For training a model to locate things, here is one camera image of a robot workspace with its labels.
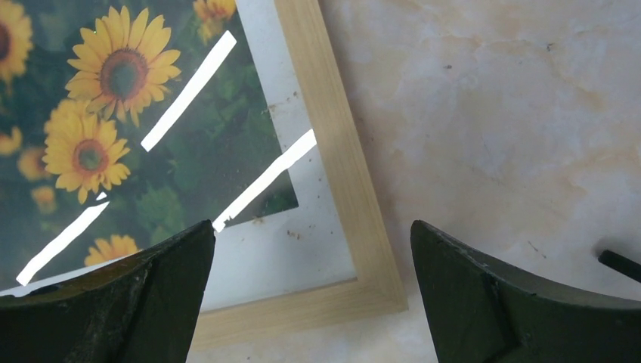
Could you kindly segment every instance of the printed photo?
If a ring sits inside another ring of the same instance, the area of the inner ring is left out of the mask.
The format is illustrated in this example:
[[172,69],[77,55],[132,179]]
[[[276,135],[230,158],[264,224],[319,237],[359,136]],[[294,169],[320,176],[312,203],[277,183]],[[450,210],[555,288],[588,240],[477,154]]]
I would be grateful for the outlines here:
[[[237,41],[158,144],[141,141],[225,33]],[[0,0],[0,290],[215,219],[282,154],[234,0]],[[228,225],[296,208],[287,173]]]

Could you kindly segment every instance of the light wood frame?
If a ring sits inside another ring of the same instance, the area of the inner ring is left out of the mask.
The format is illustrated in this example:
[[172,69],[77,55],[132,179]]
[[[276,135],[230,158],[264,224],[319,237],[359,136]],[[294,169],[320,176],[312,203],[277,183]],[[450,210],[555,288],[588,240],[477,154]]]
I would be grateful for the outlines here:
[[274,1],[357,277],[201,313],[192,349],[407,309],[318,0]]

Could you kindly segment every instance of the beige marble countertop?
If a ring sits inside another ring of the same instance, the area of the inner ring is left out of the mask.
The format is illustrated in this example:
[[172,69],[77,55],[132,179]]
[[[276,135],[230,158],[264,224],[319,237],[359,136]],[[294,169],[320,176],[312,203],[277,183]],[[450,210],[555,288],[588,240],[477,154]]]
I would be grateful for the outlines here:
[[546,278],[641,299],[593,255],[610,243],[641,256],[641,2],[321,3],[410,310],[189,362],[436,362],[414,219]]

